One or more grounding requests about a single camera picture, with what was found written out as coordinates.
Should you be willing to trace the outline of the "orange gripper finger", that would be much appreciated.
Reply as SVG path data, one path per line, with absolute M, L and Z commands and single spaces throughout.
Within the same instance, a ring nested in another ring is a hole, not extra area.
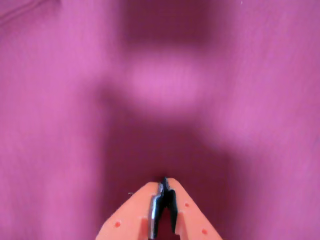
M 166 206 L 167 179 L 149 182 L 135 192 L 102 225 L 97 240 L 154 240 Z
M 222 240 L 184 187 L 174 178 L 167 180 L 176 193 L 178 212 L 175 234 L 181 240 Z

